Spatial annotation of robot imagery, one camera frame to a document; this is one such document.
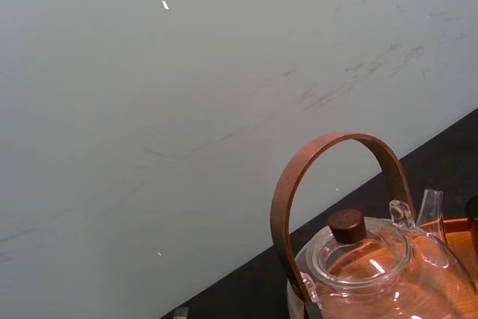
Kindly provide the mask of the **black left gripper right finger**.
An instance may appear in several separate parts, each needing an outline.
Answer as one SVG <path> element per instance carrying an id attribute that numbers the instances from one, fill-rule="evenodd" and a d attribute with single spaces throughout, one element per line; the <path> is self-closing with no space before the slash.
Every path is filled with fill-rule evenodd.
<path id="1" fill-rule="evenodd" d="M 318 304 L 313 302 L 304 302 L 303 311 L 305 319 L 322 319 L 322 313 Z"/>

